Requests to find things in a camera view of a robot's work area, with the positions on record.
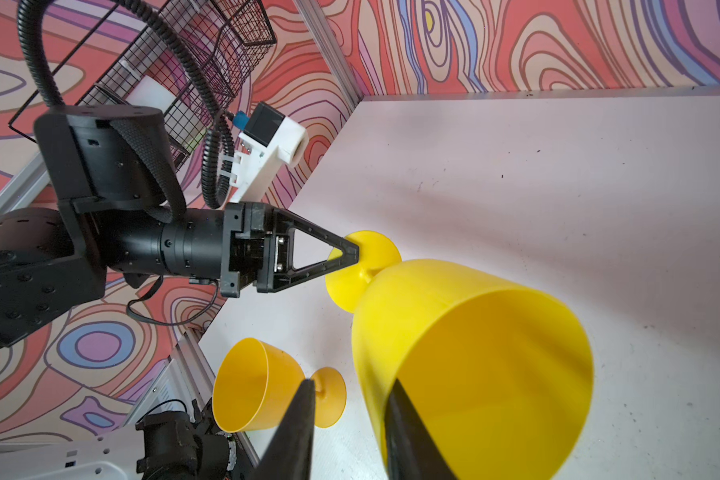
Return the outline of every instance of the white panel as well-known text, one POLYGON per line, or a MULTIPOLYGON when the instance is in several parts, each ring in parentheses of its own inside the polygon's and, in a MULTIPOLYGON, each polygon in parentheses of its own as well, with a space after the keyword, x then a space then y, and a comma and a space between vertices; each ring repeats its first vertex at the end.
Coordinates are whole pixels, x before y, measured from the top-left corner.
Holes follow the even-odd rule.
MULTIPOLYGON (((557 478, 720 478, 720 97, 364 101, 292 210, 576 312, 596 385, 557 478)), ((349 406, 317 432, 315 479, 383 475, 351 321, 315 280, 244 290, 201 341, 213 368, 255 336, 342 372, 349 406)))

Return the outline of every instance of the patterned wall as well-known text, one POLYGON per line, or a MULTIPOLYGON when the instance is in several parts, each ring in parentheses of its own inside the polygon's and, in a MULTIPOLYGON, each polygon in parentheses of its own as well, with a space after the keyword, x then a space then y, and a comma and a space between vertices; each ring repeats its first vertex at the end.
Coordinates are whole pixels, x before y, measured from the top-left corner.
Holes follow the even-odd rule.
MULTIPOLYGON (((307 128, 311 139, 305 161, 293 171, 282 168, 264 199, 289 206, 346 121, 348 108, 291 1, 264 3, 278 45, 259 64, 231 110, 252 110, 263 100, 307 128)), ((34 90, 18 46, 16 6, 12 0, 0 0, 0 188, 36 151, 7 125, 34 90)), ((107 0, 57 0, 44 20, 49 61, 61 60, 110 6, 107 0)), ((126 12, 110 17, 57 74, 67 103, 75 102, 98 79, 140 29, 140 22, 126 12)), ((19 118, 19 128, 28 131, 42 110, 39 103, 30 108, 19 118)), ((186 162, 179 179, 188 204, 202 207, 199 151, 186 162)), ((50 188, 38 198, 38 204, 53 202, 50 188)), ((207 287, 169 278, 158 295, 136 308, 158 320, 177 322, 200 310, 211 294, 207 287)), ((120 275, 110 274, 103 299, 73 308, 63 319, 0 351, 0 442, 86 438, 125 419, 184 328, 129 319, 125 304, 135 295, 120 275)), ((221 303, 217 301, 190 328, 206 327, 221 303)))
POLYGON ((720 0, 323 0, 366 94, 720 85, 720 0))

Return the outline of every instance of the white table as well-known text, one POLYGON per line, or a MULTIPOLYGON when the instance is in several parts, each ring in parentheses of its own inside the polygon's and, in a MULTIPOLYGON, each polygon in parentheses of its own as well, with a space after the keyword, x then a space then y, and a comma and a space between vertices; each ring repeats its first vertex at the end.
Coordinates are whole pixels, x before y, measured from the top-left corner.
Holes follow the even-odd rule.
MULTIPOLYGON (((403 259, 538 288, 576 312, 595 391, 556 478, 720 478, 720 97, 364 101, 292 210, 338 234, 382 232, 403 259)), ((200 342, 214 369, 254 336, 308 375, 344 375, 347 408, 316 432, 314 479, 385 478, 351 321, 321 280, 248 289, 200 342)), ((271 434, 251 434, 259 452, 271 434)))

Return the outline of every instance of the wire basket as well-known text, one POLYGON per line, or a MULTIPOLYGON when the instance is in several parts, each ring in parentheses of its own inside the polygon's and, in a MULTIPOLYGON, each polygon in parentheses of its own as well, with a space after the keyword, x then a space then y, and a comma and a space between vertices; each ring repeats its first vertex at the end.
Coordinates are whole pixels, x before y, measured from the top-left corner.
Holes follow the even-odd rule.
MULTIPOLYGON (((191 51, 221 109, 234 100, 243 82, 277 43, 261 0, 168 0, 159 14, 191 51)), ((213 119, 176 56, 147 27, 77 103, 129 103, 129 95, 145 76, 175 97, 163 111, 173 164, 178 170, 200 144, 213 119)), ((36 94, 9 121, 12 129, 13 121, 36 94)))

